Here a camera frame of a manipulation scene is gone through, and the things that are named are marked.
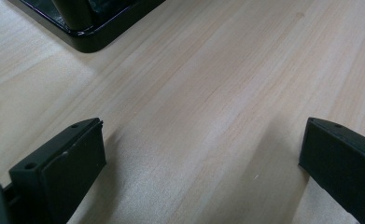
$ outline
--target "wooden table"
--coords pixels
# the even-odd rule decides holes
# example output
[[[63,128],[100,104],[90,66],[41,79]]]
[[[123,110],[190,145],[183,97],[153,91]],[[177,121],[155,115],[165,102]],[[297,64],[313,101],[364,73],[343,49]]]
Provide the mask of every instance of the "wooden table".
[[[357,223],[298,158],[309,117],[365,135],[365,0],[167,0],[92,54],[0,1],[0,183],[94,117],[70,223]]]

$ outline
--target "wood grain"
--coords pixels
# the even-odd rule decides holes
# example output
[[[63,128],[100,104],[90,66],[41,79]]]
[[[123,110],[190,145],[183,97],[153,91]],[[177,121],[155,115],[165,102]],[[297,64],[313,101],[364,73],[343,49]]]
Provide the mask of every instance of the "wood grain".
[[[93,117],[70,223],[357,223],[297,163],[308,117],[365,135],[365,0],[167,0],[92,54],[0,1],[0,183]]]

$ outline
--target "screw hole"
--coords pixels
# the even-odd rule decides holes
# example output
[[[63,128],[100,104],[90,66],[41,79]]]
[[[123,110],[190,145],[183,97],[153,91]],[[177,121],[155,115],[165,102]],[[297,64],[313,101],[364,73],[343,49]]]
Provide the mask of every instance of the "screw hole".
[[[32,169],[34,169],[34,168],[36,168],[36,163],[34,163],[34,162],[28,163],[28,164],[26,164],[26,165],[24,166],[24,169],[25,169],[25,170],[32,170]]]

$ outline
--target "black object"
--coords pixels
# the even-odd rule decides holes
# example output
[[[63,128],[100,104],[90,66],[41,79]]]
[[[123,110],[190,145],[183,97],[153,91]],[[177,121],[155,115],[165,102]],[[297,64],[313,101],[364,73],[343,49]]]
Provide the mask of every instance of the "black object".
[[[104,48],[165,0],[9,0],[73,48]]]
[[[11,168],[0,223],[66,223],[106,164],[102,124],[76,123]]]
[[[300,166],[365,224],[365,137],[323,119],[307,121]]]

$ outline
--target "black plastic base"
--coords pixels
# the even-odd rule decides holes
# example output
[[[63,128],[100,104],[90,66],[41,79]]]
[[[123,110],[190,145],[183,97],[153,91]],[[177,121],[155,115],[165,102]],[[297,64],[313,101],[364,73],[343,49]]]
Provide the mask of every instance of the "black plastic base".
[[[365,137],[337,123],[308,119],[299,165],[365,224]]]
[[[93,12],[93,26],[77,31],[68,28],[51,0],[8,1],[74,49],[90,53],[103,49],[165,0],[125,1],[118,6],[112,6],[112,10]]]

